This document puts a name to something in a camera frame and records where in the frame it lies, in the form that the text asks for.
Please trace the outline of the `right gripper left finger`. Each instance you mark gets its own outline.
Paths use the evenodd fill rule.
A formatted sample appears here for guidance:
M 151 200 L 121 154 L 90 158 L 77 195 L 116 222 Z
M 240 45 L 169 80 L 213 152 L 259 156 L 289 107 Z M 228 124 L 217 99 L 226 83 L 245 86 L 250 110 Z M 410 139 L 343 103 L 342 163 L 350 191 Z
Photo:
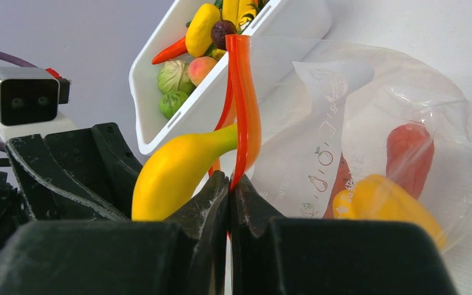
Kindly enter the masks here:
M 228 180 L 163 222 L 33 221 L 0 252 L 0 294 L 223 294 Z

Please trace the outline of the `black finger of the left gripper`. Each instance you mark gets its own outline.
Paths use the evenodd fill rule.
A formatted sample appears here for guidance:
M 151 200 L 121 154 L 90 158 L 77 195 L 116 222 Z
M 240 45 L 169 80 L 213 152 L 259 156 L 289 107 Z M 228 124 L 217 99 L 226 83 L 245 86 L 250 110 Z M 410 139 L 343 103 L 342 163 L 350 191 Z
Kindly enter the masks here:
M 130 218 L 141 164 L 115 123 L 53 133 L 44 139 L 59 166 Z

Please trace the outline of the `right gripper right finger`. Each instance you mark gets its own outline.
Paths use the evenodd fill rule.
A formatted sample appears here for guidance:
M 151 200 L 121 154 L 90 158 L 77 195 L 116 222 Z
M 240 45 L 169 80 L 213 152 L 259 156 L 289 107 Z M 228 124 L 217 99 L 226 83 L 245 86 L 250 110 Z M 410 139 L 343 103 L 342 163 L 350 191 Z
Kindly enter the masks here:
M 229 204 L 234 294 L 457 293 L 413 224 L 287 218 L 248 178 Z

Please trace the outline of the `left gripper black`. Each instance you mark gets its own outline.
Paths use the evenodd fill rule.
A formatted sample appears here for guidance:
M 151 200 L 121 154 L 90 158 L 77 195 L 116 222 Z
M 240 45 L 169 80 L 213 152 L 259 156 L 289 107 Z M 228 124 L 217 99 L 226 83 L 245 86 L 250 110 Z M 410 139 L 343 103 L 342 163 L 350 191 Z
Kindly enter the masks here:
M 128 219 L 59 166 L 41 135 L 11 138 L 6 143 L 6 151 L 27 175 L 55 195 L 80 205 L 96 217 L 108 220 Z M 0 168 L 4 167 L 10 167 L 10 162 L 7 158 L 0 158 Z M 18 189 L 7 181 L 7 173 L 0 171 L 0 251 L 21 222 L 18 209 L 20 201 Z

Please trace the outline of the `yellow bell pepper toy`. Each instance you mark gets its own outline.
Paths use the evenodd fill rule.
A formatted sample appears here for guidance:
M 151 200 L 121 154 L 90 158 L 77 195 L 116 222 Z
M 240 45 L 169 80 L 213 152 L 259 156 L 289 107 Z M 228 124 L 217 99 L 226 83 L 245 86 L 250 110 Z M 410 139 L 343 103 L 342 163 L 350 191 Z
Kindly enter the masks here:
M 350 180 L 332 201 L 335 219 L 409 222 L 423 228 L 437 248 L 447 245 L 435 217 L 394 181 L 377 174 Z

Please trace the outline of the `clear zip bag red zipper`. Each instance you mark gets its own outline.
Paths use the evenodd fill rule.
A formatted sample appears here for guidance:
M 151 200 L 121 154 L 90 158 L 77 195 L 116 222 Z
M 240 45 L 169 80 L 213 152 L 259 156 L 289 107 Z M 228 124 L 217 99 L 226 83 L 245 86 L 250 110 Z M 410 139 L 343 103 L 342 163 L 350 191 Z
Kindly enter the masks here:
M 446 76 L 390 49 L 285 37 L 251 38 L 250 68 L 262 127 L 251 183 L 281 214 L 334 218 L 348 181 L 386 177 L 390 132 L 420 122 L 435 153 L 417 201 L 443 251 L 472 229 L 472 101 Z

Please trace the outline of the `yellow mango toy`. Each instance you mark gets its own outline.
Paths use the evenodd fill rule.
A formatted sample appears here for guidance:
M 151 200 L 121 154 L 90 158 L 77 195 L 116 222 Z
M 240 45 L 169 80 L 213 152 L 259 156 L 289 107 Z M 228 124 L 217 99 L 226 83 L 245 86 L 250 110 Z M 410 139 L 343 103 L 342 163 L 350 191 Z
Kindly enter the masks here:
M 201 57 L 212 43 L 211 29 L 221 19 L 220 10 L 210 3 L 200 6 L 195 13 L 185 36 L 187 52 L 193 57 Z

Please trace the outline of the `dark purple plum toy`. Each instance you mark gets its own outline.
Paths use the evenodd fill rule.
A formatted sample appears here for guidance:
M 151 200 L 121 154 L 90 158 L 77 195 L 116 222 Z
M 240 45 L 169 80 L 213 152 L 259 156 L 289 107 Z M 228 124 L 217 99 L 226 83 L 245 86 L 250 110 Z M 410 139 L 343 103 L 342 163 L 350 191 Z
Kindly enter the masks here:
M 219 20 L 211 29 L 211 39 L 217 49 L 227 50 L 226 35 L 236 34 L 237 27 L 230 20 Z

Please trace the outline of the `white plastic bin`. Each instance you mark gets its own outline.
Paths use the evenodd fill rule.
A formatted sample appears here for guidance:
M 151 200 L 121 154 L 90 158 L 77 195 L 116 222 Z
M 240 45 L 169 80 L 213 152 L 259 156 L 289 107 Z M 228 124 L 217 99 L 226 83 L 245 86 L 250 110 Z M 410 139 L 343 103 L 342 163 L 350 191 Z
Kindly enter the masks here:
M 214 129 L 224 105 L 227 85 L 227 57 L 222 57 L 205 80 L 171 118 L 159 111 L 161 92 L 156 76 L 161 67 L 152 65 L 157 53 L 186 32 L 203 1 L 175 1 L 148 39 L 132 64 L 130 91 L 135 104 L 138 149 L 143 155 L 175 136 L 210 132 Z M 269 1 L 244 33 L 259 37 L 293 37 L 321 39 L 332 25 L 326 1 Z

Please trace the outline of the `green cabbage toy lower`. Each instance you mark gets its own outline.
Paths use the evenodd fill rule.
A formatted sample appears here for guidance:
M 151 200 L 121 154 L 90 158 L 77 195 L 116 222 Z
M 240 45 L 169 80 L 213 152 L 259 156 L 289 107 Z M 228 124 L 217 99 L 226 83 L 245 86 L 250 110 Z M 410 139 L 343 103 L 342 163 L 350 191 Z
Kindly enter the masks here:
M 163 94 L 159 101 L 160 112 L 166 119 L 171 119 L 188 97 L 186 92 L 179 90 Z

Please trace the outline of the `green cabbage toy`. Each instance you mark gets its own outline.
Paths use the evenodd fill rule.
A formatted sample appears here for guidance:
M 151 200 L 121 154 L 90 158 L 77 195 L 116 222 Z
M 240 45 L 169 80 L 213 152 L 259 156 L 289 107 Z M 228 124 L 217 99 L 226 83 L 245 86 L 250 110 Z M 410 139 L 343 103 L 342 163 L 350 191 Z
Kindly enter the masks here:
M 166 119 L 171 119 L 188 97 L 186 92 L 179 90 L 163 94 L 159 101 L 160 112 Z
M 162 94 L 182 91 L 190 95 L 196 86 L 190 80 L 189 63 L 183 60 L 166 61 L 157 75 L 157 86 Z

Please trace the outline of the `green cabbage toy upper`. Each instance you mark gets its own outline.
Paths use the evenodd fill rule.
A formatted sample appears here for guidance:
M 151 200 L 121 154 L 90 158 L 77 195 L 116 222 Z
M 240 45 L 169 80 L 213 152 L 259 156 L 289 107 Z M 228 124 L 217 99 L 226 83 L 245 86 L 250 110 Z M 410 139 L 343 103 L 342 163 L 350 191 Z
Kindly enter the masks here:
M 166 61 L 157 75 L 157 86 L 162 94 L 182 91 L 190 95 L 196 86 L 190 80 L 189 63 L 183 60 Z

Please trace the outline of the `peach toy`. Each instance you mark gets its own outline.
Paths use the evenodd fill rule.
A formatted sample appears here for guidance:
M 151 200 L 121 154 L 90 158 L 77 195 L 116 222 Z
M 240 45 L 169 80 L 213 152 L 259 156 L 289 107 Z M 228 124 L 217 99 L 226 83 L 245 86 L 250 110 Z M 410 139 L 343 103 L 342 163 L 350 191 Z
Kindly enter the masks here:
M 218 60 L 213 57 L 195 58 L 188 66 L 189 79 L 197 87 L 217 63 Z

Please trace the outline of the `orange carrot toy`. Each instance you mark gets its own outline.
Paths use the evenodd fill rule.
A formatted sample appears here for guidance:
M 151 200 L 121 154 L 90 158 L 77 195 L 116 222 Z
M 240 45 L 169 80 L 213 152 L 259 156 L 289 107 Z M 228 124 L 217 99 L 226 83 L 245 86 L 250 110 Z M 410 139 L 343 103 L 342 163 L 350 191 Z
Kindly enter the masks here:
M 186 47 L 186 37 L 182 37 L 172 45 L 169 45 L 165 49 L 161 50 L 151 61 L 153 65 L 178 58 L 184 54 L 187 54 L 188 50 Z

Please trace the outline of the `yellow banana bunch toy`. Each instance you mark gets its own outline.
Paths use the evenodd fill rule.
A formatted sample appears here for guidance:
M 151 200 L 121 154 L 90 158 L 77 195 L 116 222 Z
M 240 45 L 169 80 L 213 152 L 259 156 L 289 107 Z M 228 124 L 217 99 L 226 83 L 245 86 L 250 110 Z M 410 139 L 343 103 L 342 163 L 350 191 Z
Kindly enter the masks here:
M 241 33 L 267 3 L 268 1 L 263 0 L 223 0 L 221 17 L 232 22 Z

